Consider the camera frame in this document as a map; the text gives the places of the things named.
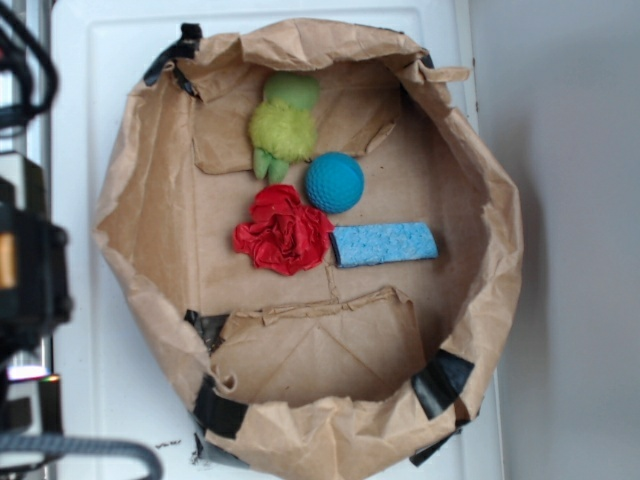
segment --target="blue ball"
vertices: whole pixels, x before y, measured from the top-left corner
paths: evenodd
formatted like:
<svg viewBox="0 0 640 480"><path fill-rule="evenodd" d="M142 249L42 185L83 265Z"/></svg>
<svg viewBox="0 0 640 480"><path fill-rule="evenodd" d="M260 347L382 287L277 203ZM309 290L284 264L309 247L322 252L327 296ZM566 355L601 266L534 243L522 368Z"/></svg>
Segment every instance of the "blue ball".
<svg viewBox="0 0 640 480"><path fill-rule="evenodd" d="M316 158L305 178L311 204L326 213L342 213L353 207L364 192L364 174L358 162L344 153Z"/></svg>

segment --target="green plush toy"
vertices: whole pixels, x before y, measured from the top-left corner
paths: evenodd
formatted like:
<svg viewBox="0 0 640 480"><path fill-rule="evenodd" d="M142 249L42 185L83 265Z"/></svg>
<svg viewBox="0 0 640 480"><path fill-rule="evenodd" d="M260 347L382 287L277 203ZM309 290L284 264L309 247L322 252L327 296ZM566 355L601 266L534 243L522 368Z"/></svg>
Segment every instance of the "green plush toy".
<svg viewBox="0 0 640 480"><path fill-rule="evenodd" d="M289 165L311 158L318 138L311 109L320 85L313 77L277 72L264 87L264 101L249 123L253 171L269 183L284 180Z"/></svg>

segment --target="brown paper bag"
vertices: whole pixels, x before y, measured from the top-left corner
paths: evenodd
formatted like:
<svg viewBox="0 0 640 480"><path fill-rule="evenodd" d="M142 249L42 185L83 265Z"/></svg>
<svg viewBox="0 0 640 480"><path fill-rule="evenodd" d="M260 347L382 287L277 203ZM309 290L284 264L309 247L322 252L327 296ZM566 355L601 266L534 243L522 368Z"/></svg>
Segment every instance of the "brown paper bag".
<svg viewBox="0 0 640 480"><path fill-rule="evenodd" d="M449 106L467 72L329 21L183 40L129 97L95 229L160 366L207 441L251 468L355 480L419 463L478 414L520 290L517 190ZM328 253L284 277L233 252L265 186L247 123L273 70L318 78L317 153L359 156L365 193L331 221L426 222L436 260L337 269ZM305 169L286 178L301 192Z"/></svg>

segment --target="red crumpled cloth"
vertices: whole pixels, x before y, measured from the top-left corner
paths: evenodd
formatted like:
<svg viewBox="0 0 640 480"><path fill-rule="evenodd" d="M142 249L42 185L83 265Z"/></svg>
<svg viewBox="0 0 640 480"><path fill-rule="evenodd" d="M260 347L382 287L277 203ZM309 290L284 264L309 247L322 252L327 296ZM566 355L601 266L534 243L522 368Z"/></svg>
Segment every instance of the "red crumpled cloth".
<svg viewBox="0 0 640 480"><path fill-rule="evenodd" d="M293 275L322 263L333 224L317 208L302 205L291 185L271 185L249 209L253 222L233 232L233 248L253 258L256 268Z"/></svg>

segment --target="cable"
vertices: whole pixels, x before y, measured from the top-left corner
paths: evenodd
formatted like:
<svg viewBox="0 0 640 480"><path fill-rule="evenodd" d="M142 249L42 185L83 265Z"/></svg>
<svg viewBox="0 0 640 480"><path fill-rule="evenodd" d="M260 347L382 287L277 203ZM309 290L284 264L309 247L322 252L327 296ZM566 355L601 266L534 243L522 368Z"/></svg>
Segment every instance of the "cable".
<svg viewBox="0 0 640 480"><path fill-rule="evenodd" d="M53 97L55 96L56 90L58 89L58 74L55 67L53 66L53 62L51 61L51 58L49 58L49 55L47 55L44 49L40 46L38 41L33 38L33 35L31 35L29 30L27 30L22 22L18 20L11 9L2 2L0 2L0 16L2 16L4 21L9 24L9 26L16 34L18 34L25 45L29 47L45 72L46 88L43 94L43 98L39 105L31 106L31 112L34 116L46 112L47 110L49 110L49 107L51 107L51 104L53 103Z"/></svg>
<svg viewBox="0 0 640 480"><path fill-rule="evenodd" d="M140 460L149 471L149 475L139 480L160 480L163 473L158 457L151 450L143 445L124 441L64 437L46 433L39 436L0 433L0 453L2 452L40 452L52 456L130 457Z"/></svg>

